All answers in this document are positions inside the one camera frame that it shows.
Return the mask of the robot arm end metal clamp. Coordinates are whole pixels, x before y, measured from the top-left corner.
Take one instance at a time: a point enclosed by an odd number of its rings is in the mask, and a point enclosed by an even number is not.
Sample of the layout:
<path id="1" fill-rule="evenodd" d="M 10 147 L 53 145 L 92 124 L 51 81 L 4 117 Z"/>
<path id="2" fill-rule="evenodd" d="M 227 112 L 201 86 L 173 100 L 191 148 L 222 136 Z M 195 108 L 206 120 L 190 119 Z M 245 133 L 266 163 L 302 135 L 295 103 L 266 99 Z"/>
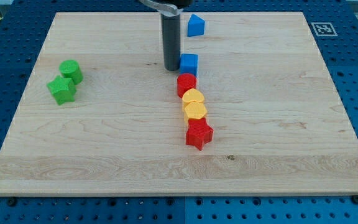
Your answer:
<path id="1" fill-rule="evenodd" d="M 139 0 L 143 5 L 155 9 L 164 16 L 172 17 L 181 14 L 193 0 Z"/>

